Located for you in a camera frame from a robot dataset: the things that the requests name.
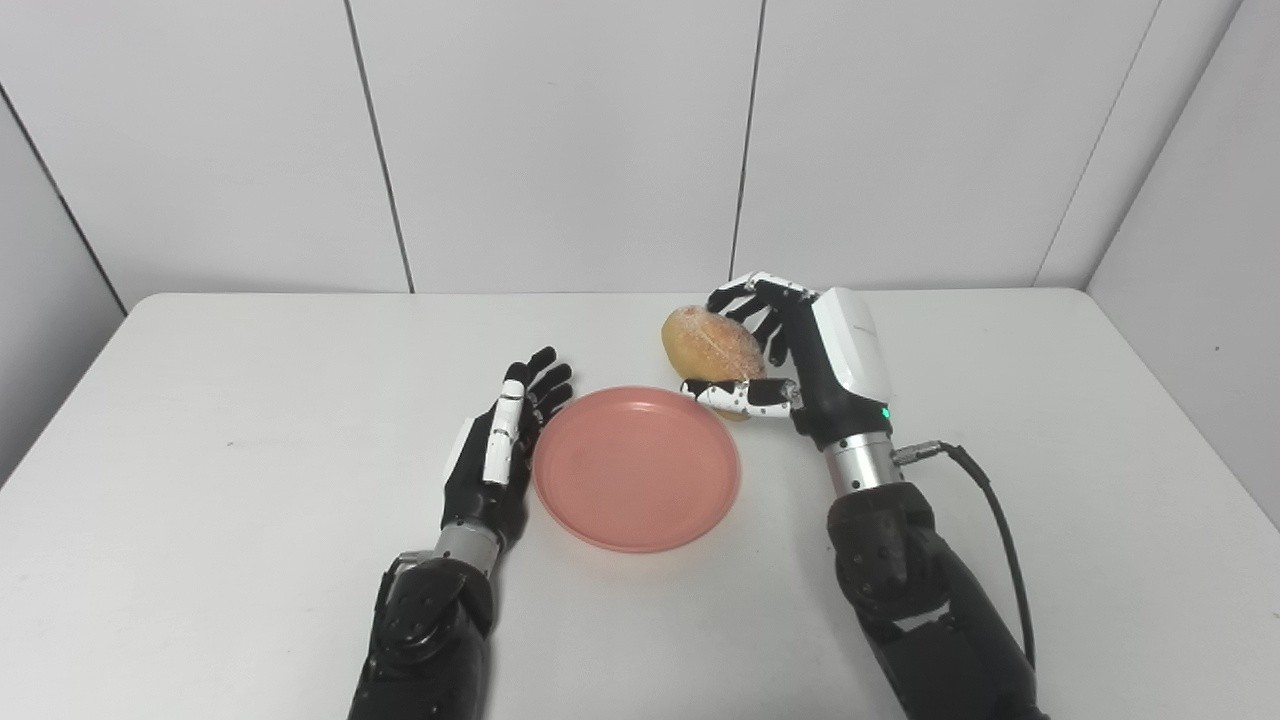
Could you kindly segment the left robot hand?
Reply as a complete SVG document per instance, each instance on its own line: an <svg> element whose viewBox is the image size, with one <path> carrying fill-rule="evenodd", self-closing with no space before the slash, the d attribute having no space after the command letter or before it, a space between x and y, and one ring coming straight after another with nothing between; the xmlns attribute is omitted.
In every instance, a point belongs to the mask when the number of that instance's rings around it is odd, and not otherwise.
<svg viewBox="0 0 1280 720"><path fill-rule="evenodd" d="M532 456L547 425L573 397L572 377L552 346L509 365L494 404L463 424L445 475L442 529L479 528L495 537L500 552L520 539Z"/></svg>

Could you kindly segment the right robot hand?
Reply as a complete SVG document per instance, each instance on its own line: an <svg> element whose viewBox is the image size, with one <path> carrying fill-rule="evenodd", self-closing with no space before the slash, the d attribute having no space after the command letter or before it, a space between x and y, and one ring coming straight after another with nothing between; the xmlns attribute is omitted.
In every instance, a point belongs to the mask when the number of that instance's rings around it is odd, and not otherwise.
<svg viewBox="0 0 1280 720"><path fill-rule="evenodd" d="M854 436L892 434L888 370L858 293L818 292L754 272L714 290L705 309L733 322L759 315L750 332L756 348L773 366L791 363L795 377L689 377L681 395L730 416L787 418L819 450Z"/></svg>

